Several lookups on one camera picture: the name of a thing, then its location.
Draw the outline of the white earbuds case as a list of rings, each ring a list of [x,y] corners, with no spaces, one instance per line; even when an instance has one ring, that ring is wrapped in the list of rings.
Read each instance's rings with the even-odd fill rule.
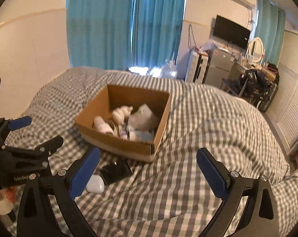
[[[97,174],[93,174],[86,185],[86,191],[101,194],[104,191],[104,180]]]

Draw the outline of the white hair dryer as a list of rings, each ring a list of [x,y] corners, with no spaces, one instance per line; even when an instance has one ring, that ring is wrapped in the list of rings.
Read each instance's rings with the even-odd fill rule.
[[[104,121],[104,119],[100,116],[96,116],[93,120],[95,129],[102,134],[107,135],[114,135],[114,130],[111,128],[111,126]]]

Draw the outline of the blue curtain right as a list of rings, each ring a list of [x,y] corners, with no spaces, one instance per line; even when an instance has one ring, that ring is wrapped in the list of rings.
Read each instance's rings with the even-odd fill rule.
[[[265,47],[264,63],[278,64],[283,45],[286,13],[270,0],[258,0],[258,21],[255,37]]]

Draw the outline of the oval white mirror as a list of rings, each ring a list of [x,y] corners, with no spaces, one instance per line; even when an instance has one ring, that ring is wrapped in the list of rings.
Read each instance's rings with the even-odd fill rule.
[[[247,61],[250,64],[262,64],[265,56],[265,47],[260,37],[255,37],[249,44],[246,52]]]

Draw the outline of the black pouch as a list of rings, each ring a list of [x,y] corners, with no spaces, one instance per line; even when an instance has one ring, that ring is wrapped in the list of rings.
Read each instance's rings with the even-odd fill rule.
[[[132,176],[133,172],[125,159],[119,159],[102,167],[99,175],[104,181],[105,185],[111,185],[117,181]]]

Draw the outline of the white cloth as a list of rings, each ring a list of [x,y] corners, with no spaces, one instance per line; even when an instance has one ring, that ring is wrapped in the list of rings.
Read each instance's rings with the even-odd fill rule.
[[[159,118],[152,112],[147,104],[143,104],[138,111],[128,118],[128,126],[139,131],[154,130],[159,126]]]

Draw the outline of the dressing desk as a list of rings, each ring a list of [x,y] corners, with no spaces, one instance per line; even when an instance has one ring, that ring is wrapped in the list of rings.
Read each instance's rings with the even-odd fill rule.
[[[239,78],[239,76],[241,74],[243,74],[246,70],[250,70],[251,68],[252,68],[252,66],[250,66],[249,64],[241,65],[239,62],[234,61],[231,66],[230,73],[228,75],[228,79],[236,80]]]

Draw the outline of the white louvered wardrobe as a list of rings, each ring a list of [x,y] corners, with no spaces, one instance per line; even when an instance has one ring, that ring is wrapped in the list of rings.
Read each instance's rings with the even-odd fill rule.
[[[298,32],[285,31],[277,68],[278,90],[266,114],[289,150],[298,140]]]

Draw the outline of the blue curtain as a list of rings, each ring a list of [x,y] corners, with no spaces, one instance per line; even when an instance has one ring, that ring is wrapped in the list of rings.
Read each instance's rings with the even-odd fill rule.
[[[161,67],[176,60],[185,0],[66,0],[72,67]]]
[[[258,0],[258,21],[255,37],[265,47],[264,63],[278,64],[283,45],[286,13],[270,0]]]

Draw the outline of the white socks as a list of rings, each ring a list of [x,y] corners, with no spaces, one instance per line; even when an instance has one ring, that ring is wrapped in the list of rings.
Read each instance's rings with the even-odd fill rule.
[[[123,125],[125,119],[131,115],[132,110],[132,106],[121,106],[119,108],[114,109],[114,111],[112,112],[112,118],[117,125]]]

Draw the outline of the blue curtain left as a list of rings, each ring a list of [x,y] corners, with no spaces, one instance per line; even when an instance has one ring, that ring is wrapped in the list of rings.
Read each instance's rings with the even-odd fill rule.
[[[185,0],[66,0],[72,67],[161,67],[176,60]]]

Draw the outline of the black wall television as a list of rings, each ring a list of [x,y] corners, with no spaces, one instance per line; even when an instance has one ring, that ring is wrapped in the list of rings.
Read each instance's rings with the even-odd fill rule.
[[[246,50],[250,34],[249,29],[222,16],[216,16],[213,36]]]

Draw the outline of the white suitcase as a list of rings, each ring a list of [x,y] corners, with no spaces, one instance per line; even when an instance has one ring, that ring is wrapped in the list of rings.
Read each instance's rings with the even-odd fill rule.
[[[208,54],[204,51],[191,50],[185,81],[201,84],[208,63]]]

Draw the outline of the silver mini fridge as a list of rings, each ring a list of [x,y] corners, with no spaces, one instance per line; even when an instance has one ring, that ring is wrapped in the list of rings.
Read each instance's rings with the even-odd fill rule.
[[[234,54],[213,48],[204,76],[204,84],[220,88],[222,79],[227,79],[234,64]]]

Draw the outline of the black bag pile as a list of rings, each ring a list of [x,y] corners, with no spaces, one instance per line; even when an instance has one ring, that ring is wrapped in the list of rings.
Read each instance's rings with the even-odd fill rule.
[[[275,75],[274,80],[270,80],[267,73],[258,69],[246,70],[237,79],[238,88],[245,86],[242,97],[249,99],[261,112],[266,112],[270,107],[278,91],[280,78],[276,65],[268,63],[266,69]]]

